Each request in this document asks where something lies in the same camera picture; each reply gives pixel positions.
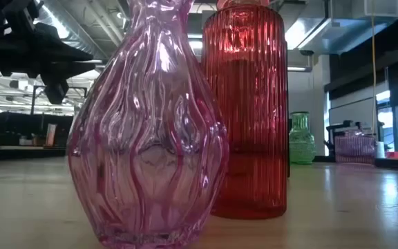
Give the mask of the dark office partition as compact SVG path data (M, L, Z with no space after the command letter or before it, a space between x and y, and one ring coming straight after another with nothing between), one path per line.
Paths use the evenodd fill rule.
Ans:
M0 145L65 147L72 116L0 113Z

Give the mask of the pink ribbed flat-shouldered vase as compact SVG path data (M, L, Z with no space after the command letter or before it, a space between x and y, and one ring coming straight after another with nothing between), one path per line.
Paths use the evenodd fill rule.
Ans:
M334 153L337 163L374 165L376 140L359 130L347 130L334 139Z

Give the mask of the green ribbed jug vase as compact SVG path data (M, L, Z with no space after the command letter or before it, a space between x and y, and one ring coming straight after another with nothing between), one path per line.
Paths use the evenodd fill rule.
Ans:
M309 113L291 113L292 128L289 132L291 164L311 165L315 157L314 136L309 128Z

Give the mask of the silver round ventilation duct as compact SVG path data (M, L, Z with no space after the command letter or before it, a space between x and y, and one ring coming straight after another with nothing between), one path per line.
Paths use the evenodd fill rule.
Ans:
M35 0L43 1L40 19L58 29L62 41L108 59L124 39L131 18L126 0Z

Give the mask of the red tall ribbed vase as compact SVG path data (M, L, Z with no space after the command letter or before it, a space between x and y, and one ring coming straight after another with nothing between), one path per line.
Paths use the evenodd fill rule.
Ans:
M269 0L218 0L202 65L227 128L229 162L215 216L269 219L287 209L287 42Z

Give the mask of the grey rectangular air duct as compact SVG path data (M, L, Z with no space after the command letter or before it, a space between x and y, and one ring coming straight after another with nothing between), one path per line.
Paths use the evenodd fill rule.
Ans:
M398 20L398 0L281 0L289 50L341 54Z

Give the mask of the pink wavy glass vase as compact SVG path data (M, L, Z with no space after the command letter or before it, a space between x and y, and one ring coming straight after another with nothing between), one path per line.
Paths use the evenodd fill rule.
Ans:
M227 131L187 37L193 1L127 0L131 25L73 121L69 170L108 249L190 244L225 177Z

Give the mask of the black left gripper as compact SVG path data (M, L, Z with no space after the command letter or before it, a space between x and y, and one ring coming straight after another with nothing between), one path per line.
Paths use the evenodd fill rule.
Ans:
M0 0L0 71L23 68L15 60L28 53L34 60L51 62L41 65L40 76L48 101L61 104L69 90L67 79L93 70L95 64L85 62L93 55L65 44L56 27L34 25L43 5L43 0Z

